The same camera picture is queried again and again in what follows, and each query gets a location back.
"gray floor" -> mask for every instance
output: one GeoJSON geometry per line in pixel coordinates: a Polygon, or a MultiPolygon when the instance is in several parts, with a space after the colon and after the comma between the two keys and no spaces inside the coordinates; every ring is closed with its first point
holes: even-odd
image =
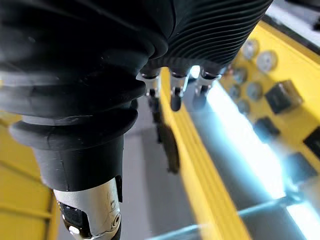
{"type": "MultiPolygon", "coordinates": [[[[121,240],[144,240],[194,224],[180,176],[167,172],[166,154],[157,143],[147,100],[124,135],[121,240]]],[[[60,224],[58,240],[72,240],[60,224]]]]}

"ribbed rubber cover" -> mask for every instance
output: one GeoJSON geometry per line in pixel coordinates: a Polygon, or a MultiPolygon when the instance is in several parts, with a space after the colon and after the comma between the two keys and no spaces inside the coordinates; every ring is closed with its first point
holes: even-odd
{"type": "Polygon", "coordinates": [[[188,1],[184,16],[169,38],[168,52],[145,67],[187,68],[200,65],[219,71],[236,56],[272,0],[188,1]]]}

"silver metal shaft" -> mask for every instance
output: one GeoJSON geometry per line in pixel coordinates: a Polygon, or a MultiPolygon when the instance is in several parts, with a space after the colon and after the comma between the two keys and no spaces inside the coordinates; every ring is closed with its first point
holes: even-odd
{"type": "Polygon", "coordinates": [[[72,207],[76,211],[81,210],[87,215],[91,237],[83,238],[81,229],[71,225],[68,230],[75,239],[110,240],[117,233],[121,214],[115,178],[83,191],[53,191],[59,203],[72,207]]]}

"yellow surface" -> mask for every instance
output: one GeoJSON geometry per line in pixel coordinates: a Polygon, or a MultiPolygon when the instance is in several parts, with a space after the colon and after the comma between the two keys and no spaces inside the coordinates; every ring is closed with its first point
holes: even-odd
{"type": "Polygon", "coordinates": [[[204,240],[249,240],[249,233],[205,149],[190,116],[182,105],[170,107],[170,74],[161,73],[161,106],[171,127],[180,158],[180,174],[204,240]]]}
{"type": "Polygon", "coordinates": [[[59,209],[52,191],[41,183],[31,148],[8,131],[19,119],[0,112],[0,239],[55,240],[59,209]]]}
{"type": "MultiPolygon", "coordinates": [[[[257,57],[248,61],[239,53],[232,66],[245,67],[248,75],[247,81],[240,86],[241,96],[235,102],[240,99],[249,101],[250,114],[247,117],[252,123],[266,116],[272,120],[281,135],[270,145],[280,158],[300,152],[320,173],[320,160],[303,143],[320,126],[320,56],[264,22],[259,23],[249,39],[258,41],[259,53],[275,51],[277,65],[264,74],[256,67],[257,57]],[[303,104],[291,111],[275,115],[264,97],[252,101],[246,95],[247,86],[252,82],[259,82],[265,94],[276,82],[285,80],[291,80],[303,98],[303,104]]],[[[220,82],[227,92],[236,83],[231,75],[223,77],[220,82]]]]}

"bright light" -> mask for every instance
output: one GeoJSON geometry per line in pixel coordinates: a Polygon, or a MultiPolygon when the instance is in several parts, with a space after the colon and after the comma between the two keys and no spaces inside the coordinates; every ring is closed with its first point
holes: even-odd
{"type": "Polygon", "coordinates": [[[274,199],[285,196],[280,161],[267,144],[255,134],[252,124],[239,113],[237,106],[219,82],[214,82],[207,101],[223,126],[223,133],[250,166],[266,191],[274,199]]]}
{"type": "Polygon", "coordinates": [[[309,203],[288,206],[286,209],[307,240],[319,239],[320,218],[309,203]]]}
{"type": "MultiPolygon", "coordinates": [[[[212,110],[223,126],[223,133],[242,155],[272,198],[285,196],[280,160],[255,134],[252,124],[239,113],[237,106],[220,83],[215,82],[207,96],[212,110]]],[[[307,240],[318,240],[320,218],[308,202],[288,206],[287,211],[307,240]]]]}
{"type": "Polygon", "coordinates": [[[194,65],[193,67],[191,67],[190,74],[192,75],[192,77],[194,79],[197,79],[199,77],[199,74],[200,74],[200,66],[194,65]]]}

